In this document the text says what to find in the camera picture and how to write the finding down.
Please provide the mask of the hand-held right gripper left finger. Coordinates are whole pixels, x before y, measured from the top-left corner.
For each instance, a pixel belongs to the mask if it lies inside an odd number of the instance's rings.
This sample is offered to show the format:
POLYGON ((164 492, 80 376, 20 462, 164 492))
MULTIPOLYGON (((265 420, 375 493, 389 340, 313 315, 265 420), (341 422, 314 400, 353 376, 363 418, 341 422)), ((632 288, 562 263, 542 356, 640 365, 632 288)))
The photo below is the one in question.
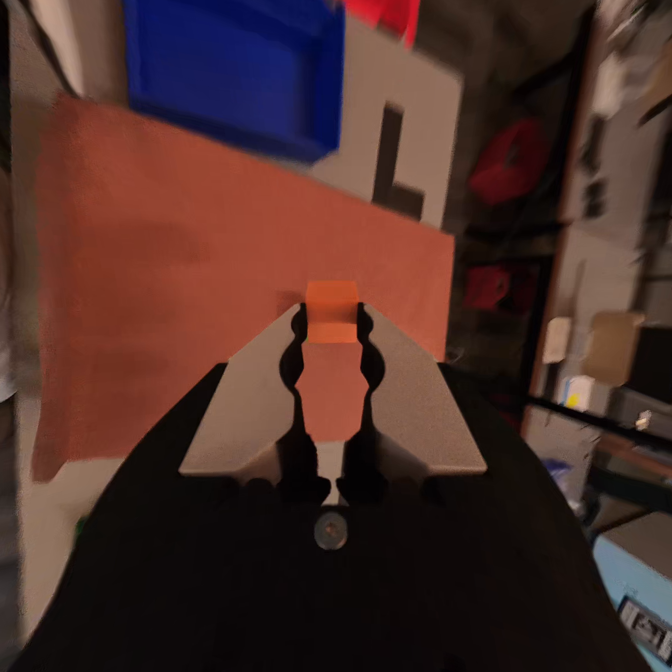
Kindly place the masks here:
POLYGON ((280 373, 294 341, 295 304, 227 362, 179 467, 182 476, 227 476, 240 484, 281 479, 276 445, 294 422, 294 397, 280 373))

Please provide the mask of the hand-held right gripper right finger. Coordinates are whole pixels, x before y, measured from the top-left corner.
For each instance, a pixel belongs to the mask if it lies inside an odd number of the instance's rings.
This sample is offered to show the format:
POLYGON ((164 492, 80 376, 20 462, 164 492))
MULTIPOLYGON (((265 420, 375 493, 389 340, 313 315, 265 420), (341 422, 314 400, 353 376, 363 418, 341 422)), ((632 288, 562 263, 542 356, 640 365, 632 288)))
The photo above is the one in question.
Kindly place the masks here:
POLYGON ((369 304, 368 342, 382 356, 373 384, 376 465, 389 481, 423 483, 436 476, 474 476, 486 462, 439 368, 439 362, 369 304))

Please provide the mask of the orange wooden cube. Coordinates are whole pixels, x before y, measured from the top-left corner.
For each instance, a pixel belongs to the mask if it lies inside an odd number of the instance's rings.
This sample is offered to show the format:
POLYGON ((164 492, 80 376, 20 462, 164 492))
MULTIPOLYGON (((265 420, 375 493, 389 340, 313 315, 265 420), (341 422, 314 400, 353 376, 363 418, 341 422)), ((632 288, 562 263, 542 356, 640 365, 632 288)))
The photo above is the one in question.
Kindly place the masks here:
POLYGON ((357 342, 359 296, 355 281, 309 281, 307 341, 318 345, 357 342))

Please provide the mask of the blue plastic bin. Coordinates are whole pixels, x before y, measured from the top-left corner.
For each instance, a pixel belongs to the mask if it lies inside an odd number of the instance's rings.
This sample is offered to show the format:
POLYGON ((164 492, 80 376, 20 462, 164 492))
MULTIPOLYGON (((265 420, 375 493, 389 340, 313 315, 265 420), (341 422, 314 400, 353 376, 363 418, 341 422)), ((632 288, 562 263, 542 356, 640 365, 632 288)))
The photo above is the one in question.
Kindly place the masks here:
POLYGON ((312 165, 339 150, 338 1, 123 1, 132 110, 312 165))

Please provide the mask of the light grey desk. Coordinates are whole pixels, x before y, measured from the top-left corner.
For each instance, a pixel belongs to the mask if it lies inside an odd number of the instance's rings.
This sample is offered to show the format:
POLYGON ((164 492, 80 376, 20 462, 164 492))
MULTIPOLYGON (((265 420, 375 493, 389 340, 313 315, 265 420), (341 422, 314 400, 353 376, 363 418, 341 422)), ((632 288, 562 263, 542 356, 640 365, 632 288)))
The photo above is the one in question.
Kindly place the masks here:
MULTIPOLYGON (((38 46, 37 28, 20 1, 8 1, 9 88, 12 102, 13 357, 15 466, 20 551, 18 646, 42 617, 70 554, 77 520, 115 471, 119 459, 64 466, 49 483, 33 482, 31 460, 41 403, 38 333, 38 249, 35 166, 40 132, 61 89, 38 46)), ((32 1, 38 26, 55 45, 75 92, 125 104, 122 10, 118 1, 32 1)), ((308 174, 370 199, 373 132, 378 111, 392 103, 406 112, 399 178, 426 192, 422 223, 441 223, 451 171, 463 78, 455 70, 407 51, 382 32, 348 19, 343 113, 344 157, 326 159, 308 174)))

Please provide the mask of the red bag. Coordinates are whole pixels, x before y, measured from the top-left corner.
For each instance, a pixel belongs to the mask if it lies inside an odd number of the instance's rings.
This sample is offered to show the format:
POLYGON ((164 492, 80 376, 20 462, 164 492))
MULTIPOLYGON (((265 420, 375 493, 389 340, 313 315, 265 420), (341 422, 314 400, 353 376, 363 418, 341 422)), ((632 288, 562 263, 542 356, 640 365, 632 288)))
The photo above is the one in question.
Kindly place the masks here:
POLYGON ((496 312, 509 295, 511 275, 499 265, 477 265, 466 271, 463 306, 496 312))
POLYGON ((487 206, 525 197, 541 180, 549 155, 550 142, 541 121, 522 118, 493 136, 476 162, 468 187, 487 206))

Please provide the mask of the yellow blue card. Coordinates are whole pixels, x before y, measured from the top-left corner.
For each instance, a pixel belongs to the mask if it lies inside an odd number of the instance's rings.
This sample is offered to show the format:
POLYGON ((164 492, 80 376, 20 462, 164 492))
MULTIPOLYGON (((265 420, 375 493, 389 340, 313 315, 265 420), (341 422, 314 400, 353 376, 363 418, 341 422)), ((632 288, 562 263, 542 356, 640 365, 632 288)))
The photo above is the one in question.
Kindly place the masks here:
POLYGON ((566 408, 584 413, 590 406, 595 379, 586 375, 574 375, 563 379, 559 403, 566 408))

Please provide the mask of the rust brown felt bag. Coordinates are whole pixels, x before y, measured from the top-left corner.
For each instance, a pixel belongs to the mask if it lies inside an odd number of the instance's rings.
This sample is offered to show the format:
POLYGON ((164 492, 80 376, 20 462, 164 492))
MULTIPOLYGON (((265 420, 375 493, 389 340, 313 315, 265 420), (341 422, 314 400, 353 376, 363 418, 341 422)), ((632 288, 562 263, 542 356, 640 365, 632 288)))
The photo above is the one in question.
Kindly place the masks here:
POLYGON ((355 281, 444 358, 454 239, 311 177, 61 96, 35 191, 38 483, 67 462, 127 456, 309 281, 355 281))

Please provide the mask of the wooden panel on clear stand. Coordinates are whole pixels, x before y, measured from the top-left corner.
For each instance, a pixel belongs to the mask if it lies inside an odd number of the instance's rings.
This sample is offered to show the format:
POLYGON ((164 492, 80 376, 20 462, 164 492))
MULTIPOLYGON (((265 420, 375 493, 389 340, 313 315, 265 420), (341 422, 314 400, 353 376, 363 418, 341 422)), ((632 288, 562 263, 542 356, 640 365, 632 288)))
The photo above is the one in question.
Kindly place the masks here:
POLYGON ((612 310, 596 313, 581 374, 611 388, 625 385, 644 321, 642 313, 612 310))

